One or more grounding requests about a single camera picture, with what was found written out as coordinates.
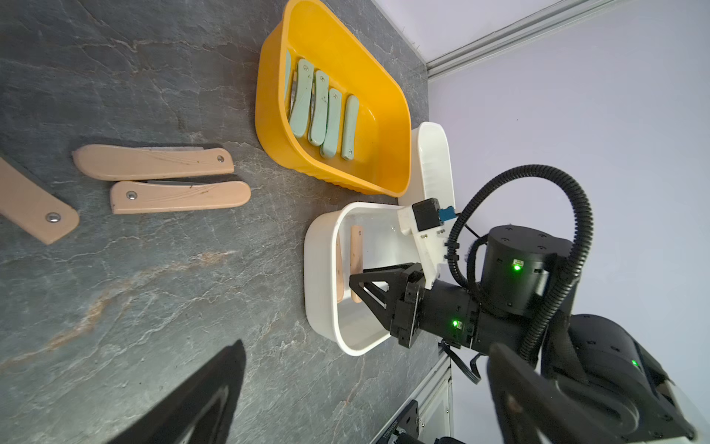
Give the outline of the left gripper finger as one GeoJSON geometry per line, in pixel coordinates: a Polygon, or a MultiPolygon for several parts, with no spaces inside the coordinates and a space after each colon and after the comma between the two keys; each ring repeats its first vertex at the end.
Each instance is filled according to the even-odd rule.
{"type": "Polygon", "coordinates": [[[237,410],[247,363],[243,342],[225,347],[111,441],[225,443],[237,410]]]}

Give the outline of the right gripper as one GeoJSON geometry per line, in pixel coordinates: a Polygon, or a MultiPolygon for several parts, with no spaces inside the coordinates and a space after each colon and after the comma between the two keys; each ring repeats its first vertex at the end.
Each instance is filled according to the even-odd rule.
{"type": "Polygon", "coordinates": [[[399,211],[399,224],[407,233],[417,242],[431,242],[423,250],[428,266],[365,269],[349,277],[349,287],[405,347],[426,331],[449,347],[482,354],[496,342],[517,350],[571,242],[536,229],[495,227],[471,247],[467,282],[457,286],[435,277],[444,260],[445,223],[455,216],[453,207],[441,208],[436,198],[399,211]]]}

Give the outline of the pink knife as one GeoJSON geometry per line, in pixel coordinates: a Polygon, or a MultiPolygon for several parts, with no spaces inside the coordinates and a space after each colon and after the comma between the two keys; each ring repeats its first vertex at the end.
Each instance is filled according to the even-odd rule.
{"type": "Polygon", "coordinates": [[[351,275],[358,275],[364,271],[364,237],[362,227],[351,226],[351,259],[349,259],[351,275]]]}
{"type": "Polygon", "coordinates": [[[336,300],[341,303],[345,294],[343,255],[341,250],[340,236],[336,235],[336,300]]]}
{"type": "Polygon", "coordinates": [[[125,147],[87,144],[72,153],[77,169],[99,181],[149,181],[232,174],[230,153],[197,146],[125,147]]]}
{"type": "Polygon", "coordinates": [[[80,223],[79,213],[1,157],[1,215],[50,245],[80,223]]]}
{"type": "Polygon", "coordinates": [[[251,199],[243,181],[210,184],[120,181],[109,192],[115,215],[155,214],[235,208],[251,199]]]}

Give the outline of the mint knife short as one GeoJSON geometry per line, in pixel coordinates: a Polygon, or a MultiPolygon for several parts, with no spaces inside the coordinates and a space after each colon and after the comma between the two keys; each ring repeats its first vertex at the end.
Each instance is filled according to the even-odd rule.
{"type": "Polygon", "coordinates": [[[325,140],[320,147],[320,154],[323,158],[333,158],[338,151],[341,110],[342,93],[336,88],[331,88],[328,94],[325,140]]]}

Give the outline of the mint knife bottom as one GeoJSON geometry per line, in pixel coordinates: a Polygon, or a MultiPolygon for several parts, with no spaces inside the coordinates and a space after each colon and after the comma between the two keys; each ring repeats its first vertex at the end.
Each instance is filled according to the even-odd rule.
{"type": "Polygon", "coordinates": [[[308,127],[313,85],[314,65],[301,58],[291,85],[290,129],[296,138],[303,137],[308,127]]]}

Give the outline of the yellow storage box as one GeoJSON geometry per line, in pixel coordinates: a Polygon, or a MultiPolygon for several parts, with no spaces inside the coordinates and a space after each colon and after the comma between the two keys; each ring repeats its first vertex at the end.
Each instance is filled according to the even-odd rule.
{"type": "Polygon", "coordinates": [[[255,102],[255,128],[264,151],[277,164],[363,194],[399,197],[410,184],[412,122],[401,88],[356,37],[320,1],[290,1],[283,19],[261,51],[255,102]],[[284,105],[286,50],[292,57],[292,79],[301,58],[329,77],[329,90],[342,93],[338,151],[323,158],[321,146],[290,129],[284,105]],[[354,159],[341,157],[345,105],[355,95],[360,108],[354,159]]]}

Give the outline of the pink knife top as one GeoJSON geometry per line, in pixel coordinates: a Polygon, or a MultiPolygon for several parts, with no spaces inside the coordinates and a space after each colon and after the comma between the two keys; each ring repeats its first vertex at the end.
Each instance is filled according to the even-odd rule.
{"type": "Polygon", "coordinates": [[[230,153],[197,146],[125,147],[87,144],[72,153],[77,169],[99,181],[149,181],[232,174],[230,153]]]}

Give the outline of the mint knife long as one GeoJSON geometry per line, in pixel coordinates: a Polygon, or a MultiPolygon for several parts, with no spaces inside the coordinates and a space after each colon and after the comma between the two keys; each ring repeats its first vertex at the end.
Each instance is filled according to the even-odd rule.
{"type": "Polygon", "coordinates": [[[290,93],[291,93],[291,84],[292,84],[292,57],[290,50],[286,50],[286,58],[285,58],[285,83],[284,83],[284,105],[286,112],[290,112],[290,107],[291,107],[291,99],[290,99],[290,93]]]}

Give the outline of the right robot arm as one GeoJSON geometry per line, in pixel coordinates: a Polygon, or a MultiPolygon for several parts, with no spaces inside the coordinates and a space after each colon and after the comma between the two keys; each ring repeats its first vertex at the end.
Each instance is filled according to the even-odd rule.
{"type": "Polygon", "coordinates": [[[353,274],[349,287],[400,345],[410,347],[427,332],[450,358],[460,348],[486,357],[486,371],[473,362],[460,370],[473,383],[488,380],[504,442],[708,442],[708,421],[647,349],[614,321],[571,311],[594,231],[592,207],[573,177],[552,166],[516,166],[488,181],[459,213],[427,199],[413,205],[412,215],[417,237],[453,220],[447,240],[429,252],[452,281],[405,263],[353,274]],[[564,192],[573,238],[498,226],[460,258],[460,233],[478,207],[525,178],[564,192]]]}

